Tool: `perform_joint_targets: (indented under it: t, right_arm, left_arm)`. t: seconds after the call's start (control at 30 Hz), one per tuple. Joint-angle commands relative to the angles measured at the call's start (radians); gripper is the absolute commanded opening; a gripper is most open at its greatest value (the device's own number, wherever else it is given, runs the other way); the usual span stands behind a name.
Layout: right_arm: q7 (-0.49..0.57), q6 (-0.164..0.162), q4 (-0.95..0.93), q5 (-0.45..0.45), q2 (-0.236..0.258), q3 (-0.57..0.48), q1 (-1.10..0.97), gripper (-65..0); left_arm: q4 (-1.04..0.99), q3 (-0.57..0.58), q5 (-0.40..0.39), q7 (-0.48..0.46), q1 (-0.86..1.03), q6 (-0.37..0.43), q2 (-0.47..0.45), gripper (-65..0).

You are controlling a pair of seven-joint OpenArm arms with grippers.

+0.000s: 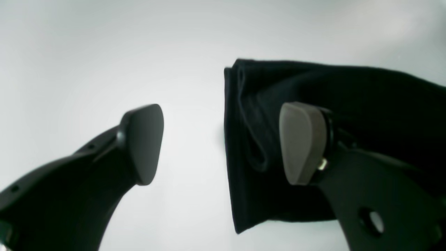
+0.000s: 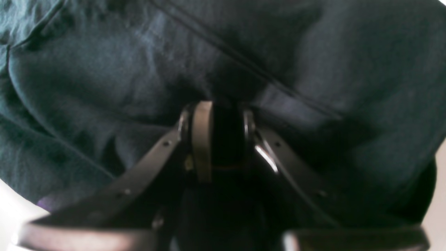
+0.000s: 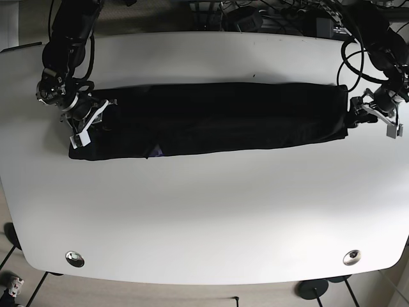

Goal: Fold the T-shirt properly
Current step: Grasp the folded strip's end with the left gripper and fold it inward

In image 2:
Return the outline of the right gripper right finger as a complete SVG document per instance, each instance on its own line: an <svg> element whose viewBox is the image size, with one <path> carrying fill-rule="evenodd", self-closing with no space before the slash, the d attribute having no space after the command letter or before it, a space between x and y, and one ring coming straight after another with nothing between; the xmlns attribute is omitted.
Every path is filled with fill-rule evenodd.
<svg viewBox="0 0 446 251"><path fill-rule="evenodd" d="M276 132L242 109L249 172L274 251L427 251L420 225L373 212L308 166Z"/></svg>

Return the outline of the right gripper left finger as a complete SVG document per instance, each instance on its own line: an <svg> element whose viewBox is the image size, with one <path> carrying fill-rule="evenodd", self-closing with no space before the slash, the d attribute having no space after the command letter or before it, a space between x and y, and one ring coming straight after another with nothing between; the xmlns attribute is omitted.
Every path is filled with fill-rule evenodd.
<svg viewBox="0 0 446 251"><path fill-rule="evenodd" d="M32 251L167 251L188 185L212 181L213 103L186 106L143 158L106 188L24 224Z"/></svg>

